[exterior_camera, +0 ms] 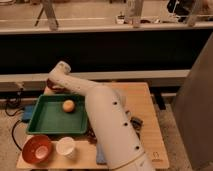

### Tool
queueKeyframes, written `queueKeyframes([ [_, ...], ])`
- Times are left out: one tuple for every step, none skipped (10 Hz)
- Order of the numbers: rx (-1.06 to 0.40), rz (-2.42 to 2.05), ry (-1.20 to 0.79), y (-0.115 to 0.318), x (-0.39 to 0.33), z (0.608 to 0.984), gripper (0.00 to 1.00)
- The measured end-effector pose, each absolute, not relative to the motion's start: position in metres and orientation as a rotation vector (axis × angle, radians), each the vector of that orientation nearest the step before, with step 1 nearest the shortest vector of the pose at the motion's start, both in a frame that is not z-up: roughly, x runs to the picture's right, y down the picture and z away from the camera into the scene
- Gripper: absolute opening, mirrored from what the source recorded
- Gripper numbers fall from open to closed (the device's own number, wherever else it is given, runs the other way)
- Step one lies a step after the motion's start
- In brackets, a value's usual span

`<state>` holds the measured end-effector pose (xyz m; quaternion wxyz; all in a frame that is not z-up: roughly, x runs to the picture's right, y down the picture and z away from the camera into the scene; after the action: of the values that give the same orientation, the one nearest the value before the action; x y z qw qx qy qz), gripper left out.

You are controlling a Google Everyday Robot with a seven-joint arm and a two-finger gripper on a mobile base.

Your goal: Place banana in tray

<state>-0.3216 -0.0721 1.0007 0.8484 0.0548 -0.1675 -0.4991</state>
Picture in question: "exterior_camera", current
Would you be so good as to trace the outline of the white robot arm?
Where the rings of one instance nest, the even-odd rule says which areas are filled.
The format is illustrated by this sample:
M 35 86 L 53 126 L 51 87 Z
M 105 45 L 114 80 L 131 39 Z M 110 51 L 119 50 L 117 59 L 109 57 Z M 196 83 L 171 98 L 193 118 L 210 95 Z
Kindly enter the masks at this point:
M 121 97 L 111 87 L 70 75 L 71 67 L 60 61 L 48 79 L 85 97 L 85 109 L 111 171 L 156 171 L 131 125 Z

